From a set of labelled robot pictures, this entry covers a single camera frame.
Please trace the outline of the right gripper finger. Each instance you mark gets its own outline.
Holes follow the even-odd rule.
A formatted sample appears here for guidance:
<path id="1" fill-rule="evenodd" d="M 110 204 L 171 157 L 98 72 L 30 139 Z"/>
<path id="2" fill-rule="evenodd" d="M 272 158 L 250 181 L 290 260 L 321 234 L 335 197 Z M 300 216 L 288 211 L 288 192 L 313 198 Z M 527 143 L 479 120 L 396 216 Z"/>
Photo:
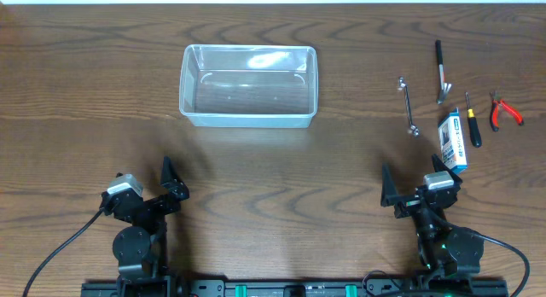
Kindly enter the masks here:
<path id="1" fill-rule="evenodd" d="M 398 193 L 398 189 L 394 183 L 388 164 L 382 165 L 381 174 L 382 186 L 380 205 L 382 207 L 394 206 L 400 201 L 401 196 Z"/>
<path id="2" fill-rule="evenodd" d="M 440 158 L 437 154 L 431 156 L 433 168 L 435 172 L 448 172 L 453 178 L 457 178 L 458 175 L 455 174 Z"/>

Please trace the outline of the blue and white box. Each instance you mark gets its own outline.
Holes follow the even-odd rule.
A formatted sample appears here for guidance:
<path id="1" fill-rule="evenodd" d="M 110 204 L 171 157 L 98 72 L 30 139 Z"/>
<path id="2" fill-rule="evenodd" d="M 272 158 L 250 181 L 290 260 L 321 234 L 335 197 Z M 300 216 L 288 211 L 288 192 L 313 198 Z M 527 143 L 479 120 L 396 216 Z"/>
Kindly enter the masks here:
<path id="1" fill-rule="evenodd" d="M 438 125 L 441 160 L 455 174 L 468 168 L 462 121 L 458 108 L 449 112 Z"/>

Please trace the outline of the silver double-ended wrench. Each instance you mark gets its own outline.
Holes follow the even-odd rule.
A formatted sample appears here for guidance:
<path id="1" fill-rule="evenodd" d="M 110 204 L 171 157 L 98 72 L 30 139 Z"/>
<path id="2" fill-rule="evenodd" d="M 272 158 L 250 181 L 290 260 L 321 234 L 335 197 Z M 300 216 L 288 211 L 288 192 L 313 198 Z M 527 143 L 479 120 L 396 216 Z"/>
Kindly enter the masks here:
<path id="1" fill-rule="evenodd" d="M 408 119 L 408 133 L 413 137 L 420 136 L 420 130 L 413 121 L 412 111 L 410 106 L 410 94 L 408 90 L 408 85 L 405 83 L 404 77 L 398 78 L 398 89 L 404 93 L 404 102 L 406 107 L 407 119 Z"/>

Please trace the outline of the small black-handled hammer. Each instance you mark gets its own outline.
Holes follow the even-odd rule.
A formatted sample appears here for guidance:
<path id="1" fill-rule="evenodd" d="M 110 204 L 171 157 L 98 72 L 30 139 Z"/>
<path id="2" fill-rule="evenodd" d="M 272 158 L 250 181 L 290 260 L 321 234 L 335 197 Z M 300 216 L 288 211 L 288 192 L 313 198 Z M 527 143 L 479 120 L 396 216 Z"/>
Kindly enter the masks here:
<path id="1" fill-rule="evenodd" d="M 448 96 L 450 92 L 452 84 L 447 83 L 445 81 L 442 43 L 439 39 L 435 41 L 435 49 L 436 49 L 437 63 L 439 67 L 439 94 L 437 97 L 437 104 L 440 105 L 444 103 L 446 97 Z"/>

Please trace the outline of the clear plastic container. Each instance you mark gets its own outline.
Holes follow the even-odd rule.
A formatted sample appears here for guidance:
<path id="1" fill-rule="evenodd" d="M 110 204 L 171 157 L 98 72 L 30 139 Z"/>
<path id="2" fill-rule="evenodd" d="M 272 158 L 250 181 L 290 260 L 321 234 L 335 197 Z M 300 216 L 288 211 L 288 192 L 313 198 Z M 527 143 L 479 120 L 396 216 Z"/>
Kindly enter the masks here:
<path id="1" fill-rule="evenodd" d="M 195 126 L 304 129 L 318 96 L 311 46 L 191 44 L 183 53 L 179 112 Z"/>

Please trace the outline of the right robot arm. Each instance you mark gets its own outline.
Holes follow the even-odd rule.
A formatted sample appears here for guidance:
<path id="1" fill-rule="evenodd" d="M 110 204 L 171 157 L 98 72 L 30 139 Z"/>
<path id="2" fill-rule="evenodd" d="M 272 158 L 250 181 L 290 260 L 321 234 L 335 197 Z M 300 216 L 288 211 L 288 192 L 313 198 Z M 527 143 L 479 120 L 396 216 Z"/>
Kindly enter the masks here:
<path id="1" fill-rule="evenodd" d="M 432 163 L 434 172 L 413 195 L 400 195 L 388 165 L 383 165 L 380 205 L 393 207 L 396 218 L 413 219 L 420 261 L 427 269 L 416 273 L 411 288 L 440 290 L 460 283 L 461 291 L 470 293 L 484 241 L 447 223 L 444 210 L 457 202 L 462 180 L 437 155 Z"/>

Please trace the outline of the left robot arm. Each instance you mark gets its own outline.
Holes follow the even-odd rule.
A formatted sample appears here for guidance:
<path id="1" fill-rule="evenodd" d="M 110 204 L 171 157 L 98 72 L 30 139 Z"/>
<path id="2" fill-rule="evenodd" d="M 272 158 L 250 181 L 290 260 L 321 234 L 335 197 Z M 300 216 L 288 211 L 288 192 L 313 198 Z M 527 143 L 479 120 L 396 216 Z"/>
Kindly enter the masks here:
<path id="1" fill-rule="evenodd" d="M 167 156 L 160 186 L 165 194 L 145 200 L 142 184 L 129 173 L 119 173 L 102 193 L 104 214 L 130 225 L 113 240 L 119 296 L 171 297 L 185 292 L 180 277 L 168 267 L 166 216 L 180 211 L 181 202 L 189 198 L 189 188 Z"/>

